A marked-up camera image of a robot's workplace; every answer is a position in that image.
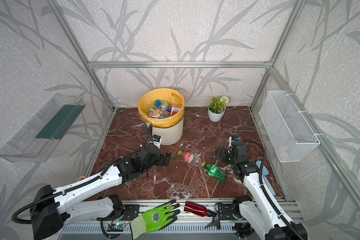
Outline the green sprite bottle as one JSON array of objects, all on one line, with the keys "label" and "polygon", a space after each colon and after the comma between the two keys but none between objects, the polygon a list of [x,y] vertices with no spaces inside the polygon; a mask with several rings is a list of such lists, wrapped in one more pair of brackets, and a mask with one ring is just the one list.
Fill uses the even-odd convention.
[{"label": "green sprite bottle", "polygon": [[205,171],[210,177],[218,180],[219,182],[225,182],[226,178],[228,177],[225,171],[216,165],[203,162],[202,167],[205,169]]}]

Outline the pink label clear bottle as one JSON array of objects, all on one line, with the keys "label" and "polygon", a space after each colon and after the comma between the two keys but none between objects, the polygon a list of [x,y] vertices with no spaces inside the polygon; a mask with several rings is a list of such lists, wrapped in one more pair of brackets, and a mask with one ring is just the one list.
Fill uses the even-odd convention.
[{"label": "pink label clear bottle", "polygon": [[200,167],[202,164],[201,158],[193,153],[178,151],[178,155],[189,165]]}]

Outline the orange label bottle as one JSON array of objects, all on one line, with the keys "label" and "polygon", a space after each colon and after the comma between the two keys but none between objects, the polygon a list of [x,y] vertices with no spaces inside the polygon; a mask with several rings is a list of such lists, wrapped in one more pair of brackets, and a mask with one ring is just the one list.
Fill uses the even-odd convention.
[{"label": "orange label bottle", "polygon": [[168,112],[163,112],[159,109],[152,110],[149,113],[149,117],[153,119],[166,119],[170,117],[170,114]]}]

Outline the yellow red label bottle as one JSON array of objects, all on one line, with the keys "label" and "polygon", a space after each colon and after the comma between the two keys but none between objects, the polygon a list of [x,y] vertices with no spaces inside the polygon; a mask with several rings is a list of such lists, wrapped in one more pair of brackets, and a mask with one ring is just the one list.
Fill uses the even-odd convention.
[{"label": "yellow red label bottle", "polygon": [[181,105],[172,105],[171,116],[176,115],[182,109]]}]

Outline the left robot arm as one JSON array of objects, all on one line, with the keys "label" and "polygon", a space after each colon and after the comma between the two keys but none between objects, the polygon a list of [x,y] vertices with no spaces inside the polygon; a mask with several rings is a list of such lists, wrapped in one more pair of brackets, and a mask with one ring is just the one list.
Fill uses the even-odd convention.
[{"label": "left robot arm", "polygon": [[112,187],[139,178],[153,166],[168,166],[171,153],[160,153],[150,143],[111,162],[102,172],[76,183],[53,189],[39,189],[34,201],[15,211],[11,220],[32,225],[35,240],[56,234],[64,226],[84,220],[110,221],[122,217],[126,210],[118,196],[96,201],[87,199]]}]

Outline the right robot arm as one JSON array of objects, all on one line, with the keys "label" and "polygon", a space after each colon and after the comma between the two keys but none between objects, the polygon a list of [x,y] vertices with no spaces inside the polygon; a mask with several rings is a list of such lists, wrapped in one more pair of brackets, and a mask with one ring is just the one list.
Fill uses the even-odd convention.
[{"label": "right robot arm", "polygon": [[[260,166],[249,160],[246,143],[253,143],[262,150]],[[216,149],[215,159],[229,164],[234,174],[250,191],[251,196],[242,195],[234,198],[233,211],[247,220],[261,240],[308,239],[305,227],[289,217],[266,185],[263,170],[267,154],[261,144],[231,136],[227,149]]]}]

